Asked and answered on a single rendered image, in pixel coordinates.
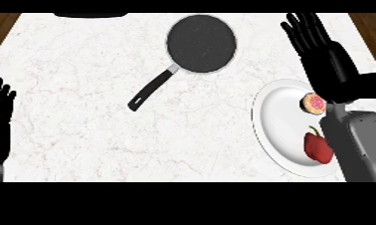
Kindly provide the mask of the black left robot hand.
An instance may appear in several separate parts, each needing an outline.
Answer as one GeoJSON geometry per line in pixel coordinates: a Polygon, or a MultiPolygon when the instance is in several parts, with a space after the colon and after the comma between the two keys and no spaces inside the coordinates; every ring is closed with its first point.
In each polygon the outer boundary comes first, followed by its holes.
{"type": "Polygon", "coordinates": [[[16,92],[0,78],[0,165],[10,153],[10,120],[13,114],[13,101],[16,92]]]}

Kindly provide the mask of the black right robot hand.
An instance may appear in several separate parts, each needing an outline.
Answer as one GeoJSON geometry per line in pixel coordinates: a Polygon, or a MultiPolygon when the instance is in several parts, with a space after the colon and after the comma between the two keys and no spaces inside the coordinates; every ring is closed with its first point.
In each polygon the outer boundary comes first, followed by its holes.
{"type": "Polygon", "coordinates": [[[315,13],[287,13],[280,27],[299,56],[311,88],[328,103],[376,99],[376,73],[359,74],[343,46],[330,39],[315,13]]]}

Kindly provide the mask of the white plate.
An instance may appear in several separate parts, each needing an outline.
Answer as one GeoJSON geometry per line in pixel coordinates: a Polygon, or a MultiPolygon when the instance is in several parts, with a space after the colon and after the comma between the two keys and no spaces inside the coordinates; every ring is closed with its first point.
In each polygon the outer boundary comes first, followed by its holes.
{"type": "Polygon", "coordinates": [[[308,178],[331,175],[339,170],[336,158],[327,164],[312,160],[303,152],[303,137],[320,129],[322,115],[306,113],[299,106],[312,92],[296,80],[275,80],[259,89],[250,109],[252,128],[262,150],[274,163],[290,173],[308,178]]]}

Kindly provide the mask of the red bell pepper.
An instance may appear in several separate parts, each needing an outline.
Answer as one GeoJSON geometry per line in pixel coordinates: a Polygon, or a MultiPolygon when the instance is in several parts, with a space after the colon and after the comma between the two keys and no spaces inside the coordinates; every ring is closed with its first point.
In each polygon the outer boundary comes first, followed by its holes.
{"type": "Polygon", "coordinates": [[[303,152],[306,156],[318,161],[321,164],[327,164],[331,161],[333,149],[330,148],[325,138],[320,135],[317,128],[311,125],[308,132],[303,136],[303,152]]]}

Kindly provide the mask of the black frying pan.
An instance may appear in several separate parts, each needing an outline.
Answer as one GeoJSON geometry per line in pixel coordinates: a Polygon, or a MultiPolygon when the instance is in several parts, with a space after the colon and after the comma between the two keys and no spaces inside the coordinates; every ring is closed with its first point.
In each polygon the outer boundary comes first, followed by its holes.
{"type": "Polygon", "coordinates": [[[169,29],[166,48],[174,63],[129,100],[128,108],[132,111],[140,108],[178,70],[194,74],[209,74],[227,66],[235,51],[233,31],[216,17],[202,14],[190,15],[181,18],[169,29]]]}

